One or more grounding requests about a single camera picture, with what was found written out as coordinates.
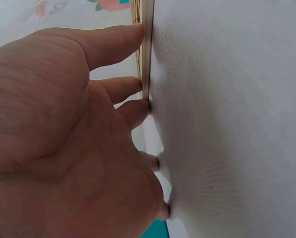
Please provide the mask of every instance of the palm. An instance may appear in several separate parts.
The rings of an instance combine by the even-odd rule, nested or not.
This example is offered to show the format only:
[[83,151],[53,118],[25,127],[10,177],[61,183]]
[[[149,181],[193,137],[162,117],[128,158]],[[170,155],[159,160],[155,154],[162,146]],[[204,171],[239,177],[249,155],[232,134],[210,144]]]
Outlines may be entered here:
[[131,139],[148,102],[113,107],[140,82],[88,81],[142,36],[52,29],[0,48],[1,237],[128,238],[156,218],[162,190]]

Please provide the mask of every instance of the wooden frame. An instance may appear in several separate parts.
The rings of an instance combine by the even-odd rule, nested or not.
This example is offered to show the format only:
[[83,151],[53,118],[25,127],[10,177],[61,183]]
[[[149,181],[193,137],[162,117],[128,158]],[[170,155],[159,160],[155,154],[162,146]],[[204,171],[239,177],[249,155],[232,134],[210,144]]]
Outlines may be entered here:
[[140,22],[145,28],[145,38],[137,52],[138,74],[143,85],[143,99],[149,99],[151,42],[154,0],[133,0],[133,21]]

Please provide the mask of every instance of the white fabric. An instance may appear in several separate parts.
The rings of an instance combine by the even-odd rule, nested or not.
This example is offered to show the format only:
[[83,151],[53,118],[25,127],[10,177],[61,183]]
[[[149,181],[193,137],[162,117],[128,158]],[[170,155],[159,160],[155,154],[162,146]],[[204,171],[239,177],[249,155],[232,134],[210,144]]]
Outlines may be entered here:
[[150,93],[171,238],[296,238],[296,0],[155,0]]

